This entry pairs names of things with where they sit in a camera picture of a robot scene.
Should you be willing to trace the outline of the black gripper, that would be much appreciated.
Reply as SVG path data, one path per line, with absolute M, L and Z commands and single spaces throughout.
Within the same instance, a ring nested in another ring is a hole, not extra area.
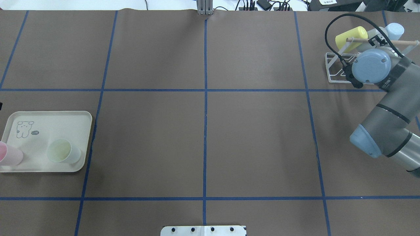
M 379 47 L 387 46 L 388 42 L 387 42 L 387 39 L 383 35 L 375 35 L 372 38 L 368 39 L 368 44 L 372 48 L 379 48 Z

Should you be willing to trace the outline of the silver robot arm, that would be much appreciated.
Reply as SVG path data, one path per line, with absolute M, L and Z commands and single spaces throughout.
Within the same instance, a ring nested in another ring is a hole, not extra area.
M 386 94 L 350 136 L 370 157 L 385 156 L 419 178 L 420 140 L 407 129 L 419 114 L 419 66 L 390 47 L 361 52 L 351 64 L 352 83 L 376 85 Z

